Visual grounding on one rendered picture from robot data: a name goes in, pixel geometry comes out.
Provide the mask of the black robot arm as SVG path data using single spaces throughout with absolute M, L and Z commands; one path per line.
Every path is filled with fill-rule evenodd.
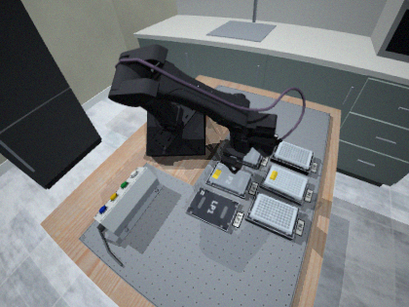
M 199 111 L 216 124 L 228 128 L 232 135 L 249 133 L 247 137 L 235 138 L 236 151 L 246 154 L 254 143 L 252 147 L 264 158 L 273 155 L 277 141 L 277 114 L 232 106 L 224 100 L 244 107 L 249 107 L 250 101 L 244 94 L 220 92 L 188 76 L 166 60 L 167 51 L 167 48 L 154 44 L 121 53 L 108 98 L 125 106 L 140 106 L 152 114 L 162 126 L 153 141 L 164 150 Z M 140 58 L 140 61 L 146 60 L 153 65 L 159 62 L 157 67 L 162 72 L 152 72 L 150 67 L 137 61 L 120 61 L 127 58 Z

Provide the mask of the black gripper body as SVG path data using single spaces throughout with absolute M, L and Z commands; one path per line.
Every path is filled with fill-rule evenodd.
M 237 160 L 234 158 L 231 158 L 230 156 L 237 157 L 238 160 L 242 161 L 245 154 L 236 151 L 235 138 L 244 138 L 244 137 L 247 137 L 248 135 L 249 133 L 244 136 L 235 136 L 230 133 L 230 141 L 225 147 L 225 149 L 223 150 L 223 156 L 221 157 L 221 161 L 228 163 L 230 165 L 233 165 L 233 166 L 235 165 Z

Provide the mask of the white button panel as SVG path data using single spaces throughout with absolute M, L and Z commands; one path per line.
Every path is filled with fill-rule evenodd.
M 106 250 L 120 266 L 123 264 L 109 250 L 103 230 L 106 227 L 124 240 L 163 187 L 148 168 L 137 167 L 95 215 L 94 219 L 100 223 L 96 228 Z

